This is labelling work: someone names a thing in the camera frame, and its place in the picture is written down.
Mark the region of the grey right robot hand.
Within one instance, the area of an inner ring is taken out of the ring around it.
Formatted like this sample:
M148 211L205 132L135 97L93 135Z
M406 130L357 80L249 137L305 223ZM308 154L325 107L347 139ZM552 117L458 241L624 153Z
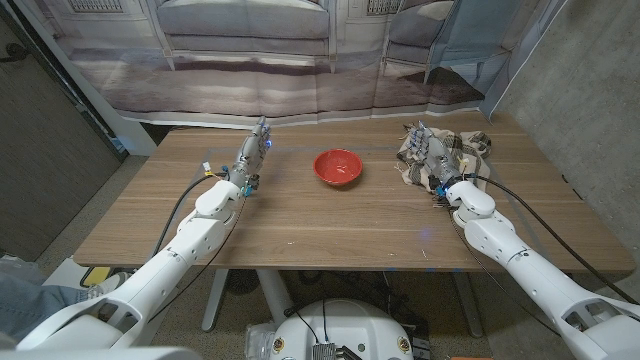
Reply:
M450 151L422 122L408 130L407 150L408 158L427 170L429 189L436 194L445 195L451 186L463 180Z

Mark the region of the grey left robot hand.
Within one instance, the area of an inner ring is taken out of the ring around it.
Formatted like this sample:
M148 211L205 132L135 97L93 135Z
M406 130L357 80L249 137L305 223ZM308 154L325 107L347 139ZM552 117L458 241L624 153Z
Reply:
M228 176L244 196L258 188L259 171L270 147L270 126L261 116L240 147Z

